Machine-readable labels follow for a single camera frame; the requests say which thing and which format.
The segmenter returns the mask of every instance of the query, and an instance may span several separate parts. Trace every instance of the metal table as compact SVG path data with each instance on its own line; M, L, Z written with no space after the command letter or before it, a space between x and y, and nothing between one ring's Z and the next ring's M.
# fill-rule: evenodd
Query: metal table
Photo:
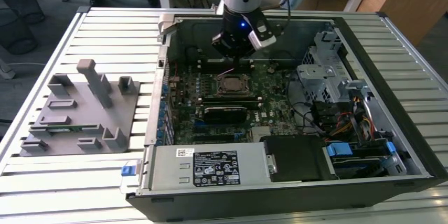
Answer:
M0 223L151 223L120 192L120 168L143 156L161 13L211 14L211 10L92 8L77 13L0 144ZM271 11L285 15L285 12ZM448 85L404 39L388 18L369 13L293 12L300 16L345 18L441 163L448 166ZM123 154L20 157L21 139L39 115L55 73L84 80L76 63L96 61L109 81L131 75L143 82L131 151ZM357 66L351 61L357 76ZM203 223L447 223L448 183L400 195L371 208L196 221Z

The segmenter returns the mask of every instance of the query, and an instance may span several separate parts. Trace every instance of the motherboard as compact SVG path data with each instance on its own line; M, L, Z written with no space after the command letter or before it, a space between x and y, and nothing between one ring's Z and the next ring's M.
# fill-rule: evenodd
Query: motherboard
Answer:
M291 69L273 62L248 62L228 72L213 66L173 69L175 144L259 142L265 135L297 134L285 98Z

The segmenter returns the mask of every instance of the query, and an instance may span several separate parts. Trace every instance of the power supply label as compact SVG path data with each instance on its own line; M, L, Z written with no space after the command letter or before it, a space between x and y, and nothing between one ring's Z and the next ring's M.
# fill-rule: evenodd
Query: power supply label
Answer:
M193 153L193 185L229 186L240 184L236 151Z

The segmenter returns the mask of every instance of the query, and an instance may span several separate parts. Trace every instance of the robotic arm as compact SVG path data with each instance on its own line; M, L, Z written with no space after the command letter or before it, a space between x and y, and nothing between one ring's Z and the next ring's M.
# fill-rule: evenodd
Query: robotic arm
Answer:
M212 45L225 57L233 58L233 63L272 45L283 32L280 26L271 26L260 4L261 0L224 0L223 29Z

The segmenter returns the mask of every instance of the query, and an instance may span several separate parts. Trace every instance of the blue latch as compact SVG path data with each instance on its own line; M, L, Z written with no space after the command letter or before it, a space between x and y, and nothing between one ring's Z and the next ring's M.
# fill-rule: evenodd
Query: blue latch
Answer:
M327 146L329 156L345 156L352 155L352 148L348 143L332 143Z
M395 145L392 142L385 143L387 148L389 149L391 153L396 152L397 149L395 148Z
M124 166L121 167L121 176L128 177L128 176L135 176L135 171L136 171L136 166Z

